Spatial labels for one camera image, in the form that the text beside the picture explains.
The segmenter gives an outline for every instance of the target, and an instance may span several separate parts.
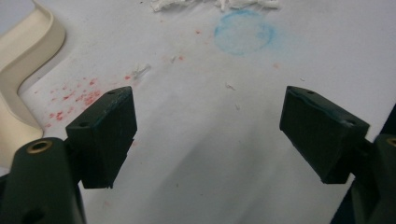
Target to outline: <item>white debris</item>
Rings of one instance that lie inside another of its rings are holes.
[[[151,2],[151,7],[155,12],[157,12],[161,11],[163,8],[169,8],[171,5],[185,6],[186,4],[186,0],[157,0]]]
[[[151,69],[151,66],[148,63],[145,63],[141,65],[138,63],[133,71],[134,75],[134,80],[140,79],[143,75],[145,75],[149,70]]]
[[[262,5],[263,7],[279,8],[279,1],[278,0],[258,0],[257,3],[259,5]]]
[[[229,0],[229,1],[230,1],[230,7],[232,8],[243,8],[257,3],[257,0]]]
[[[175,62],[175,59],[176,59],[176,56],[173,56],[173,57],[171,58],[171,63],[174,63],[174,62]]]
[[[232,85],[228,84],[227,82],[225,83],[225,88],[236,91],[236,89]]]
[[[188,6],[190,3],[196,1],[198,0],[152,0],[151,7],[157,12],[172,5]],[[253,4],[258,4],[266,8],[279,8],[278,0],[216,0],[215,2],[215,6],[220,7],[221,11],[225,11],[226,7],[243,8]]]

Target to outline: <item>red speckle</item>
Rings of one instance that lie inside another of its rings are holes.
[[[100,94],[101,94],[100,91],[92,91],[88,93],[87,97],[84,99],[84,104],[91,105],[99,98]]]
[[[56,119],[57,119],[57,120],[62,120],[62,119],[64,118],[63,114],[64,114],[63,111],[58,112],[58,113],[56,114]]]
[[[90,86],[94,85],[94,84],[95,84],[95,82],[96,82],[97,80],[98,80],[97,78],[93,78],[93,79],[91,79],[91,81],[90,81]]]
[[[72,91],[70,94],[64,96],[64,100],[69,99],[72,95],[74,95],[75,91]]]
[[[82,99],[84,99],[85,94],[80,95],[77,99],[76,102],[81,101]]]
[[[73,110],[74,110],[74,107],[70,106],[69,110],[67,111],[67,114],[70,114],[71,112],[73,112]]]

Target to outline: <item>white surface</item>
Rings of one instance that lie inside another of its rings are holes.
[[[65,138],[99,93],[134,89],[135,145],[114,189],[83,190],[89,223],[329,223],[348,186],[321,184],[278,130],[286,86],[367,121],[369,140],[395,104],[392,0],[283,0],[217,37],[234,11],[213,2],[159,13],[149,1],[41,3],[67,32],[20,90],[46,136]],[[263,47],[261,22],[274,31]],[[128,79],[139,63],[151,69]]]

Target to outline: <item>cream curved object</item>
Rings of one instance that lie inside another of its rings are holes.
[[[35,9],[0,36],[0,166],[9,167],[15,151],[43,131],[18,95],[18,88],[64,42],[65,31],[36,1]]]

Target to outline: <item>blue ink mark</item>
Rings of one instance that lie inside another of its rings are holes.
[[[245,55],[271,44],[275,28],[262,15],[238,10],[224,16],[215,29],[215,44],[224,52]]]

